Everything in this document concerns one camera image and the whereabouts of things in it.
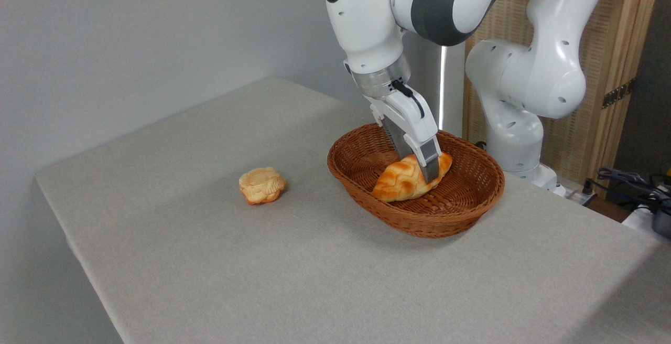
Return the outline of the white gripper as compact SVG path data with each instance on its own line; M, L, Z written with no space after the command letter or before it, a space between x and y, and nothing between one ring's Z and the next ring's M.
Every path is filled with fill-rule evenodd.
M420 145L424 160L420 165L426 183L439 177L438 127L426 100L405 84L392 84L392 91L384 97L367 97L378 125L383 126L389 140L400 158L414 154L405 141L409 135L413 143Z

